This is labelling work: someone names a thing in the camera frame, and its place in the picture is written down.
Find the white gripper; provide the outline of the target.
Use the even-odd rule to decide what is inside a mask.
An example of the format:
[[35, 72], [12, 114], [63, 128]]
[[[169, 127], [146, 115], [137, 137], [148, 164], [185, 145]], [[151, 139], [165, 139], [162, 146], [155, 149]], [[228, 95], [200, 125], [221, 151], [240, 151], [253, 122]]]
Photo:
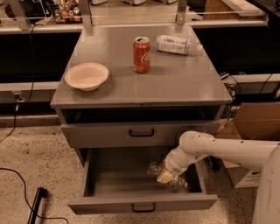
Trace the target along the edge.
[[174, 179], [174, 175], [180, 175], [185, 172], [190, 162], [186, 155], [169, 153], [164, 159], [164, 168], [157, 177], [157, 182], [168, 184]]

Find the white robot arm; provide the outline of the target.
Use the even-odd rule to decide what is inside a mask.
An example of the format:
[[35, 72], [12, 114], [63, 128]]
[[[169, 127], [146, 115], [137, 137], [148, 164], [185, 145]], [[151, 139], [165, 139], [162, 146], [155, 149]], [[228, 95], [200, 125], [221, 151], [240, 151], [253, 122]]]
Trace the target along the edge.
[[169, 184], [189, 165], [207, 156], [238, 164], [261, 175], [252, 224], [280, 224], [280, 143], [221, 139], [210, 134], [187, 131], [178, 147], [164, 159], [157, 182]]

